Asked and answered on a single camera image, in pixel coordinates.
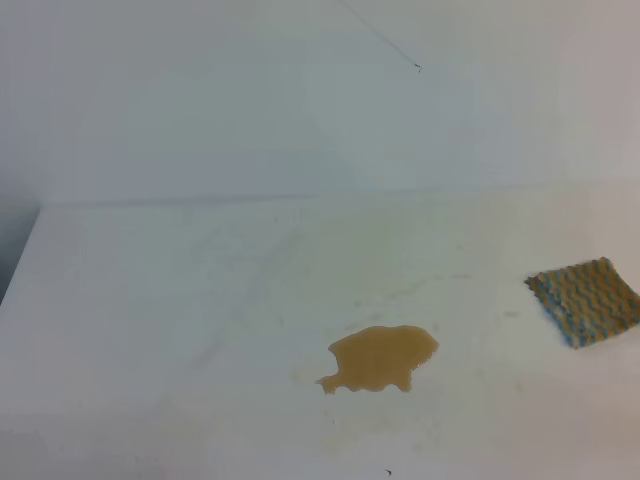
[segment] white table surface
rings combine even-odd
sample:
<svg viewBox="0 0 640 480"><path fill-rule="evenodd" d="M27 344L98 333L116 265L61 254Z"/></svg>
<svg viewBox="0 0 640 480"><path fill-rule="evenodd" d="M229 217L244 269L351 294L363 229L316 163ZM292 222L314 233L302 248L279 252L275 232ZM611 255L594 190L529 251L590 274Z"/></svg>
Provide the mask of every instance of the white table surface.
<svg viewBox="0 0 640 480"><path fill-rule="evenodd" d="M640 188L45 209L0 307L0 478L631 479L640 338L566 347L523 284L608 256ZM327 347L418 325L413 389Z"/></svg>

